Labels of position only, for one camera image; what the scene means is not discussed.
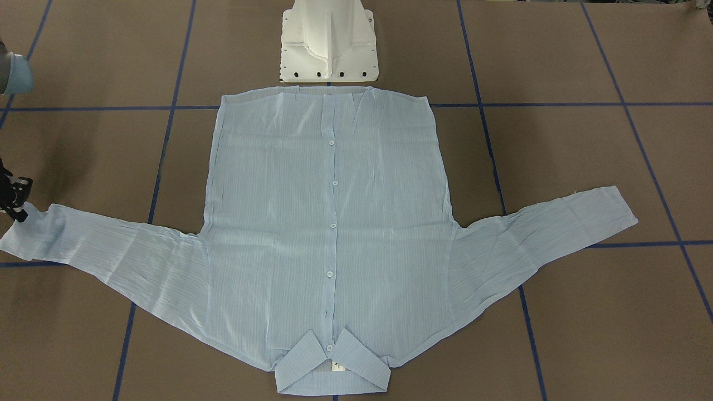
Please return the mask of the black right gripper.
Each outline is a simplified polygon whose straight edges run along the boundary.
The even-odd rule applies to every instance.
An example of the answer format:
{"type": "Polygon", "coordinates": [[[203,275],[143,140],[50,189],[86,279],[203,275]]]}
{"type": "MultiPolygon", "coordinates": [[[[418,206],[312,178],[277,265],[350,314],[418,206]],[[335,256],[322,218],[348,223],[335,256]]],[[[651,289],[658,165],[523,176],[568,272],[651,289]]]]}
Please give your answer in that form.
{"type": "Polygon", "coordinates": [[[15,176],[4,167],[1,160],[1,209],[2,213],[10,215],[17,222],[24,222],[28,218],[25,211],[33,180],[23,176],[15,176]]]}

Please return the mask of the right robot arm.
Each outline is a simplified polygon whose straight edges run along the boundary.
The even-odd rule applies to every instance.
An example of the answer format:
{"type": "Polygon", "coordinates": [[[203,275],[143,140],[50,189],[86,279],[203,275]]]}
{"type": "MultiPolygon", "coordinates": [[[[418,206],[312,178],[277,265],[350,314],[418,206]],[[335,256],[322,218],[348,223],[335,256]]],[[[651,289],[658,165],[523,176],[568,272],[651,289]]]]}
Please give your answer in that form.
{"type": "MultiPolygon", "coordinates": [[[[32,69],[25,56],[8,50],[1,42],[1,93],[2,96],[25,94],[34,87],[32,69]]],[[[28,217],[25,203],[31,192],[33,180],[15,175],[1,162],[1,209],[16,222],[28,217]]]]}

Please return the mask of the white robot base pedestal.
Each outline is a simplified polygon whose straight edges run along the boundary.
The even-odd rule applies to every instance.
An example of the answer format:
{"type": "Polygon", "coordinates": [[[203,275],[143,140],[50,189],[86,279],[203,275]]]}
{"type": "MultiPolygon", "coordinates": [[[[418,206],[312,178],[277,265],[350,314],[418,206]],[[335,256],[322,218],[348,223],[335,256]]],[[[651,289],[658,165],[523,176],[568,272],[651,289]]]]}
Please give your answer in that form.
{"type": "Polygon", "coordinates": [[[282,14],[282,83],[379,78],[374,14],[361,1],[296,1],[282,14]]]}

